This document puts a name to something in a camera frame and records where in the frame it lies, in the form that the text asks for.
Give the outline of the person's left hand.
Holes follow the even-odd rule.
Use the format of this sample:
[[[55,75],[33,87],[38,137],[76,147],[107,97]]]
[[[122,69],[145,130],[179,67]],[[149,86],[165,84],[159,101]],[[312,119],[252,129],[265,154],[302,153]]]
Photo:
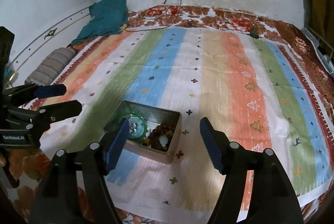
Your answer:
[[[5,165],[6,165],[6,159],[2,154],[0,154],[0,167],[5,167]]]

